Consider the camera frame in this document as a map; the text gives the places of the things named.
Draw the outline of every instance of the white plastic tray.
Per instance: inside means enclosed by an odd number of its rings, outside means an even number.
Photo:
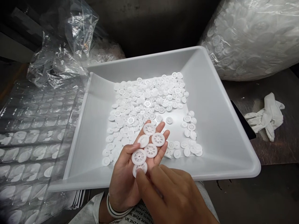
[[[90,66],[89,71],[95,74],[90,76],[84,96],[64,179],[52,182],[49,191],[109,187],[113,165],[102,167],[101,161],[107,118],[115,103],[114,83],[160,77],[174,71],[184,75],[189,97],[182,111],[195,112],[197,142],[203,147],[203,155],[165,158],[162,163],[189,172],[194,180],[248,178],[260,173],[260,161],[203,47],[101,63]],[[182,111],[171,112],[174,122],[168,127],[170,140],[184,138],[180,127]]]

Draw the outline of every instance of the dark wall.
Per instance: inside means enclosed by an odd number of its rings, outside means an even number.
[[[220,0],[86,0],[126,57],[195,46]]]

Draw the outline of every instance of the white cloth glove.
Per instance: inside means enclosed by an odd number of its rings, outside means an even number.
[[[261,129],[265,128],[266,133],[271,142],[274,141],[275,135],[274,130],[277,129],[283,123],[283,115],[280,110],[284,109],[285,106],[275,100],[273,93],[265,96],[265,108],[259,112],[245,114],[245,118],[249,119],[247,122],[250,125],[254,125],[252,129],[255,133],[258,133]]]

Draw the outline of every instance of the bracelet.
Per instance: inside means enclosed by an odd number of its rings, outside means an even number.
[[[112,206],[111,206],[111,204],[110,204],[110,202],[109,202],[109,196],[110,196],[110,193],[108,193],[108,195],[107,195],[107,210],[108,210],[109,214],[110,214],[113,218],[116,218],[116,219],[123,218],[123,217],[125,217],[126,215],[128,215],[128,214],[132,211],[133,207],[129,208],[128,210],[126,210],[126,211],[124,211],[124,212],[116,212],[116,211],[112,208]]]

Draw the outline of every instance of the clear plastic bag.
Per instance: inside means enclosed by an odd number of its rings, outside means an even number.
[[[222,0],[199,45],[222,80],[265,78],[299,61],[299,2]]]
[[[27,78],[45,92],[78,89],[87,84],[86,66],[91,61],[124,58],[121,48],[97,24],[98,19],[84,0],[56,1],[40,18],[42,48],[34,55]]]

